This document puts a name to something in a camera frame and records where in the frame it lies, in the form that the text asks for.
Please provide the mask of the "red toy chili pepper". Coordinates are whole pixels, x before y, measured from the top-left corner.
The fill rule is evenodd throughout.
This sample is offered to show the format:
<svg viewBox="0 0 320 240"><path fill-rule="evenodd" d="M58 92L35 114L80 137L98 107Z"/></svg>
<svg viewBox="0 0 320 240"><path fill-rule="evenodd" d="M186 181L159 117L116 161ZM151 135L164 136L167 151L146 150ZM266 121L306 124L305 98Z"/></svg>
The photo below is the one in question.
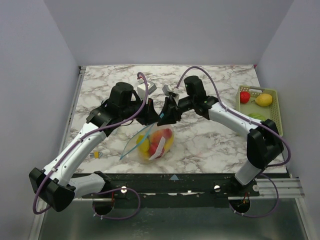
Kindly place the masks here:
<svg viewBox="0 0 320 240"><path fill-rule="evenodd" d="M166 140L170 139L173 135L173 132L170 128L164 128L153 132L149 136L149 140L151 143L158 143L161 138L165 138Z"/></svg>

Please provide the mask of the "clear zip top bag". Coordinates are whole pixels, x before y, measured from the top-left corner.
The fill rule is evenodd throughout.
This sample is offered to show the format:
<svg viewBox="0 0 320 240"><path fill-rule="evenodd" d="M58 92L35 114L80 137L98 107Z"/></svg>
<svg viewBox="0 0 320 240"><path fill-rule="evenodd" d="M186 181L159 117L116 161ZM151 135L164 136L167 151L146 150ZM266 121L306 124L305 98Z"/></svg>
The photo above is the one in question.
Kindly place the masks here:
<svg viewBox="0 0 320 240"><path fill-rule="evenodd" d="M139 130L125 145L121 155L120 159L121 160L132 160L132 161L139 161L141 163L151 163L154 162L158 159L161 159L164 157L164 155L169 151L164 151L164 154L160 157L157 158L161 152L162 148L164 148L166 139L164 137L161 138L159 142L156 142L158 144L158 147L155 151L155 154L150 157L149 151L148 152L140 152L138 149L138 146L136 144L137 138L139 135L145 135L149 139L149 143L153 143L150 141L150 135L154 133L155 131L161 130L161 129L166 129L169 128L172 130L172 133L174 133L174 129L171 125L162 125L158 126L156 123L153 123L151 125L148 125L141 130Z"/></svg>

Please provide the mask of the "yellow toy banana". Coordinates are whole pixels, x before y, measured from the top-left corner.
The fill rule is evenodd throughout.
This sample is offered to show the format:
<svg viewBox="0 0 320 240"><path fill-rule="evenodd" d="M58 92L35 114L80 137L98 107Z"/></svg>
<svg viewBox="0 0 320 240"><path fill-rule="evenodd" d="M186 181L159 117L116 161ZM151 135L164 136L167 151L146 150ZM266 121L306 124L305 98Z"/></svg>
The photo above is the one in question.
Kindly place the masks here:
<svg viewBox="0 0 320 240"><path fill-rule="evenodd" d="M165 144L164 144L164 151L167 152L170 150L170 148L172 147L173 143L174 143L174 139L175 139L175 135L172 133L170 138L168 138L166 141L165 141Z"/></svg>

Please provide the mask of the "red toy tomato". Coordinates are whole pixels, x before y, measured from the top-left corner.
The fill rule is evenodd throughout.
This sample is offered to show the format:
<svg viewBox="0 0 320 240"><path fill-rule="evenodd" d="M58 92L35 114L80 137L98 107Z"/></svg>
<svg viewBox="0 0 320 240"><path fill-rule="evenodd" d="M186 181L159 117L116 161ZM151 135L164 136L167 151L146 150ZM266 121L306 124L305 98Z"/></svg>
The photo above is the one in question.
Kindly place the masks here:
<svg viewBox="0 0 320 240"><path fill-rule="evenodd" d="M159 144L156 143L156 142L153 142L153 143L150 144L149 150L148 150L148 153L149 153L150 157L153 156L156 153L158 145ZM165 151L165 149L162 148L161 154L159 156L157 156L156 158L160 158L164 154L164 151Z"/></svg>

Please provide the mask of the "yellow toy starfruit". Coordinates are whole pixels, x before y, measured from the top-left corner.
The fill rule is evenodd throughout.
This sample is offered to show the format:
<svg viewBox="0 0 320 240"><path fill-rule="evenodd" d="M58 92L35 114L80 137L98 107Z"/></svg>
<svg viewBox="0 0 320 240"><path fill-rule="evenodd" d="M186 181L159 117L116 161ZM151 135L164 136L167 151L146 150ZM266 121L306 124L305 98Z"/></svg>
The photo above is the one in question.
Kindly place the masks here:
<svg viewBox="0 0 320 240"><path fill-rule="evenodd" d="M150 148L149 138L145 135L139 135L136 140L137 148L142 153L147 153Z"/></svg>

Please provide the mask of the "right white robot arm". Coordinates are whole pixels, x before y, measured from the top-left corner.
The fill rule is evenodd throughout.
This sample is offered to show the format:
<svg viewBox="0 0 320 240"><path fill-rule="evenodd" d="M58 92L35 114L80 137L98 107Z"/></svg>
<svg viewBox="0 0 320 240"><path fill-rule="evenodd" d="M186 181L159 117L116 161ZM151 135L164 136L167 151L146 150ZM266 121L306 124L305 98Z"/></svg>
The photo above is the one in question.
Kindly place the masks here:
<svg viewBox="0 0 320 240"><path fill-rule="evenodd" d="M163 86L165 101L157 125L176 124L183 113L193 110L197 115L220 123L244 137L247 162L234 174L230 183L230 191L234 195L243 195L248 184L284 150L276 123L270 119L260 121L232 110L220 97L208 95L202 80L196 75L185 78L184 84L187 96L183 98L179 98L177 91L168 85Z"/></svg>

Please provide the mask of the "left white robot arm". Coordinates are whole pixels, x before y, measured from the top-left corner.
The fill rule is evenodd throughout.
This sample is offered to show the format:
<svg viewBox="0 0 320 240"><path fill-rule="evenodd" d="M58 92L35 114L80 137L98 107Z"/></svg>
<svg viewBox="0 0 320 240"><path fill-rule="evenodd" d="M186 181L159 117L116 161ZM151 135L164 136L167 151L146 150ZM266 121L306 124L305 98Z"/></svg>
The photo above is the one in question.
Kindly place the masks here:
<svg viewBox="0 0 320 240"><path fill-rule="evenodd" d="M153 82L133 87L118 82L109 98L94 108L81 130L69 145L44 168L34 168L28 177L36 198L41 198L56 212L66 209L73 199L91 193L104 198L110 194L110 179L96 171L79 179L73 175L89 153L104 141L125 120L137 120L142 125L155 123L159 116L153 100L145 97L156 90Z"/></svg>

